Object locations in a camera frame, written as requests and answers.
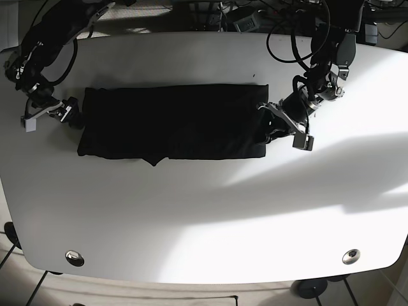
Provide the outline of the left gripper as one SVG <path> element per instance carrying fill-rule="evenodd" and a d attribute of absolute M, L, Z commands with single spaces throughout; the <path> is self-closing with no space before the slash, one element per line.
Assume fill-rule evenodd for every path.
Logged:
<path fill-rule="evenodd" d="M 314 137 L 310 134 L 309 114 L 305 105 L 304 119 L 294 120 L 280 104 L 260 103 L 257 111 L 263 112 L 261 124 L 256 132 L 256 143 L 266 145 L 278 138 L 293 136 L 293 148 L 311 151 Z"/>

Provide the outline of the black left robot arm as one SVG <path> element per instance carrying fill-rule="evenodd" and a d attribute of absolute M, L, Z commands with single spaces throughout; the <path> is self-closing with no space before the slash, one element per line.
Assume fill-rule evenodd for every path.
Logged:
<path fill-rule="evenodd" d="M 363 1 L 295 1 L 284 13 L 291 25 L 292 64 L 304 70 L 292 80 L 292 93 L 278 103 L 263 103 L 255 141 L 266 145 L 292 135 L 293 147 L 312 150 L 310 116 L 323 101 L 344 94 L 349 67 L 356 55 Z"/>

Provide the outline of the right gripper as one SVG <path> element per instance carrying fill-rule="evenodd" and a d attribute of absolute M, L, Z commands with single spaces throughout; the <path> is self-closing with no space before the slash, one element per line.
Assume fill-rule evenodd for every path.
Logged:
<path fill-rule="evenodd" d="M 80 129 L 80 110 L 76 98 L 70 97 L 68 100 L 60 101 L 52 97 L 50 101 L 40 106 L 35 106 L 35 102 L 29 98 L 20 120 L 25 132 L 36 131 L 37 119 L 43 115 L 48 115 L 62 124 L 67 123 L 71 128 Z"/>

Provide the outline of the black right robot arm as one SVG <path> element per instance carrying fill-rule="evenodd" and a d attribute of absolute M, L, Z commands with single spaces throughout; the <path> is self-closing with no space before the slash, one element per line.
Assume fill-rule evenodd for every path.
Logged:
<path fill-rule="evenodd" d="M 42 115 L 67 123 L 71 128 L 84 127 L 78 100 L 56 99 L 54 88 L 65 80 L 75 63 L 77 36 L 91 28 L 114 5 L 115 1 L 59 1 L 28 30 L 18 50 L 5 62 L 6 78 L 27 96 L 21 117 L 26 132 L 36 130 L 37 119 Z M 73 44 L 73 55 L 68 67 L 57 80 L 47 80 L 42 75 L 43 69 L 50 66 L 69 43 Z"/>

